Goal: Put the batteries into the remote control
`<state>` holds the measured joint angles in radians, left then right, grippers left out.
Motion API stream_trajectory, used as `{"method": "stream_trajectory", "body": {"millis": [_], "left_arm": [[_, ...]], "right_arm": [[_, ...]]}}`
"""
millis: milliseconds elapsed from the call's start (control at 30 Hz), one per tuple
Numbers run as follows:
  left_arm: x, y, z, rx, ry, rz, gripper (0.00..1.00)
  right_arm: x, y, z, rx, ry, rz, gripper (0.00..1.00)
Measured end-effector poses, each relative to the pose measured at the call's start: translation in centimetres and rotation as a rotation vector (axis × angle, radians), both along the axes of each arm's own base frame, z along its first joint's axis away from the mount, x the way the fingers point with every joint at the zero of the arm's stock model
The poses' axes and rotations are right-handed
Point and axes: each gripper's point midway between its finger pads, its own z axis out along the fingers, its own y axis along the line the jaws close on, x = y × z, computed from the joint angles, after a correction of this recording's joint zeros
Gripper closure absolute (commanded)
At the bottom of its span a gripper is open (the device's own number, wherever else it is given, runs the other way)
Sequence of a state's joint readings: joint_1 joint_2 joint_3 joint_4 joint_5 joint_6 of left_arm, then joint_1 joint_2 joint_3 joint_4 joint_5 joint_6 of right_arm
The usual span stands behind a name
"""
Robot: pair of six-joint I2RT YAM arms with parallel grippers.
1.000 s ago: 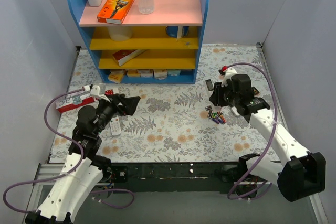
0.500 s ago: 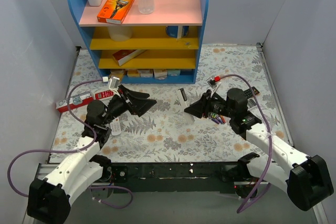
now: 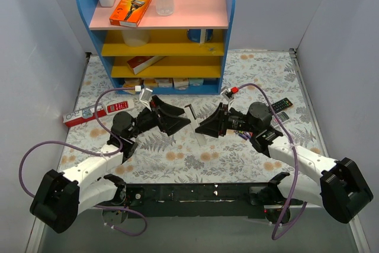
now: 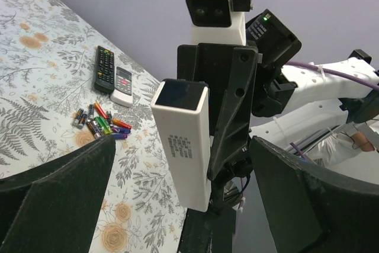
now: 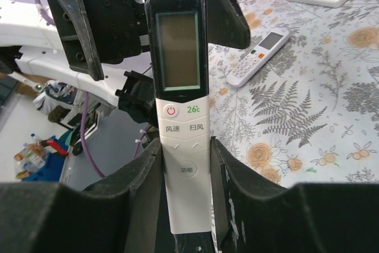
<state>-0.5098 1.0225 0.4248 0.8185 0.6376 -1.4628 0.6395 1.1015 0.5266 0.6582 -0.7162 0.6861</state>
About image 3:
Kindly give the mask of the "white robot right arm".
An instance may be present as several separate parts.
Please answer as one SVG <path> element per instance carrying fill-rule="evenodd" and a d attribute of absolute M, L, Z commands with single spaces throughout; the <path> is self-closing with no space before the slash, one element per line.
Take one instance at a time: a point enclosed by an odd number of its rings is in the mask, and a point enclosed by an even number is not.
<path fill-rule="evenodd" d="M 246 114 L 221 103 L 195 132 L 215 138 L 224 136 L 227 130 L 251 132 L 250 143 L 258 153 L 297 168 L 312 180 L 296 188 L 293 197 L 322 206 L 338 222 L 349 223 L 373 200 L 374 195 L 353 160 L 339 161 L 296 146 L 272 127 L 271 120 L 272 114 L 264 103 L 252 103 Z"/>

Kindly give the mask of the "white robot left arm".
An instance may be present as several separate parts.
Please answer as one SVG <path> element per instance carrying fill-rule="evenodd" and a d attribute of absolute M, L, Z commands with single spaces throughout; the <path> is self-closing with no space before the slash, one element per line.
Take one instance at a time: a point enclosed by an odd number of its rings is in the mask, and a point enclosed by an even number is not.
<path fill-rule="evenodd" d="M 30 213 L 57 233 L 67 230 L 76 217 L 93 206 L 127 207 L 127 184 L 110 170 L 131 158 L 138 135 L 158 127 L 171 136 L 191 123 L 184 109 L 154 95 L 137 117 L 126 111 L 113 118 L 111 136 L 95 156 L 62 172 L 48 171 L 37 189 Z"/>

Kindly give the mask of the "white slim remote control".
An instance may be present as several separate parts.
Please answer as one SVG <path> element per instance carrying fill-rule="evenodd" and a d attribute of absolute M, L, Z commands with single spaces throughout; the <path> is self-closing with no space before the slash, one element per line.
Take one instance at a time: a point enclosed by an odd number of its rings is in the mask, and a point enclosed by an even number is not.
<path fill-rule="evenodd" d="M 203 134 L 195 132 L 195 130 L 199 126 L 199 124 L 198 124 L 197 117 L 195 115 L 195 111 L 194 111 L 192 105 L 191 104 L 186 105 L 184 107 L 184 111 L 185 111 L 186 116 L 191 121 L 190 125 L 191 125 L 192 130 L 194 131 L 194 135 L 195 135 L 195 138 L 196 138 L 198 144 L 200 146 L 205 146 L 205 144 L 207 143 L 205 136 Z"/>

